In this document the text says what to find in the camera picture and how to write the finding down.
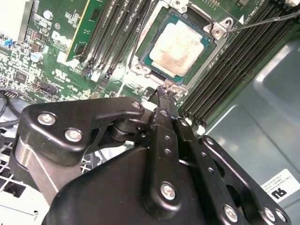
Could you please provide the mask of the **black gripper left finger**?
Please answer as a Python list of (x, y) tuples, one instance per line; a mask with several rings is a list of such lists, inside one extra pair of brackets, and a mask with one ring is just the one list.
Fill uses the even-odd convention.
[(167, 94), (156, 89), (153, 111), (132, 97), (29, 105), (21, 113), (9, 165), (51, 206), (72, 180), (127, 150), (145, 148), (145, 208), (150, 215), (176, 215), (182, 205), (179, 144)]

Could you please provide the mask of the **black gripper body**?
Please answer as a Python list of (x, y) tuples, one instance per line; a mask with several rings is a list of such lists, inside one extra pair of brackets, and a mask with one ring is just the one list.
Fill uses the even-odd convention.
[(201, 203), (187, 165), (180, 164), (180, 211), (158, 219), (143, 203), (142, 187), (148, 151), (127, 150), (81, 175), (55, 196), (45, 225), (217, 225), (218, 218)]

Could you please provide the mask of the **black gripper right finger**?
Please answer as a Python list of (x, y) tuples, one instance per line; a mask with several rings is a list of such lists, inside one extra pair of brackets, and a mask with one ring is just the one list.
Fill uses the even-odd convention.
[(196, 138), (178, 116), (168, 92), (173, 128), (178, 137), (183, 208), (172, 225), (289, 225), (287, 213), (210, 136)]

